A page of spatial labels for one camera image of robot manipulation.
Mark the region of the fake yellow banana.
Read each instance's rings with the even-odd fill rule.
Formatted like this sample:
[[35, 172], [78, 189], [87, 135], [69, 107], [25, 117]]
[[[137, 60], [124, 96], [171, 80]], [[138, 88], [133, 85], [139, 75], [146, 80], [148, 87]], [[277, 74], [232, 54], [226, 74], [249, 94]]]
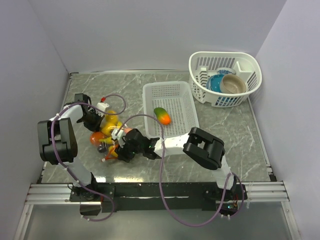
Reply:
[[[121, 127], [122, 123], [117, 123], [116, 124], [118, 126], [118, 129]], [[106, 144], [112, 144], [113, 143], [113, 140], [112, 140], [112, 137], [107, 137], [105, 136], [105, 139], [103, 139], [103, 142], [106, 143]]]

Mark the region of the clear zip top bag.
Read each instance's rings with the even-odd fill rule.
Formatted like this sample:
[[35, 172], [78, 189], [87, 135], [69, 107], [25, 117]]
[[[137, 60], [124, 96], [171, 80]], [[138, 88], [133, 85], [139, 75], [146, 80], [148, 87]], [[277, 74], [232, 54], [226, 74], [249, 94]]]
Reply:
[[108, 110], [102, 118], [100, 130], [93, 132], [90, 136], [90, 143], [96, 147], [99, 153], [105, 154], [102, 162], [118, 158], [116, 148], [120, 145], [118, 140], [113, 140], [112, 133], [114, 130], [117, 132], [123, 123], [119, 121], [118, 115], [110, 115], [115, 113], [114, 110]]

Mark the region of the fake green orange mango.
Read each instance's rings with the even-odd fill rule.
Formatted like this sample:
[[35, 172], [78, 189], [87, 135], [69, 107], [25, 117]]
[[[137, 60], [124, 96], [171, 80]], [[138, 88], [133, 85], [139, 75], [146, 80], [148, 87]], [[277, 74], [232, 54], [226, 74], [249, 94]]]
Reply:
[[162, 108], [157, 107], [153, 110], [157, 120], [163, 125], [169, 125], [171, 123], [171, 117], [168, 112]]

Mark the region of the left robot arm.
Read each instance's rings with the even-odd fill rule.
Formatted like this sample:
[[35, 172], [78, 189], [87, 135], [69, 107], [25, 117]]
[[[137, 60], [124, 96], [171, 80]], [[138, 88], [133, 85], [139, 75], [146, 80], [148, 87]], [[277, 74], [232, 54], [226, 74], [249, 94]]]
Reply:
[[91, 98], [84, 93], [74, 95], [75, 103], [85, 103], [85, 105], [71, 106], [67, 103], [66, 110], [59, 118], [43, 120], [37, 123], [37, 135], [39, 154], [44, 162], [51, 165], [58, 165], [80, 178], [80, 185], [77, 180], [73, 181], [72, 191], [83, 200], [94, 201], [100, 193], [94, 175], [89, 172], [81, 163], [78, 155], [78, 144], [74, 133], [73, 125], [82, 123], [85, 128], [95, 133], [100, 130], [103, 116], [91, 104]]

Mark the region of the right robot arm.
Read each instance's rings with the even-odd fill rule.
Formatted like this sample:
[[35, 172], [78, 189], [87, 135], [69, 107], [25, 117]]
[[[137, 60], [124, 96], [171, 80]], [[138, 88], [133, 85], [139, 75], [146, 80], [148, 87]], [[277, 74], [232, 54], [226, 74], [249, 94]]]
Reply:
[[136, 128], [115, 129], [111, 139], [118, 143], [115, 148], [117, 158], [127, 163], [137, 154], [150, 160], [185, 154], [201, 167], [213, 171], [214, 197], [230, 201], [236, 196], [237, 179], [228, 166], [224, 142], [198, 127], [193, 127], [189, 133], [164, 139], [148, 138]]

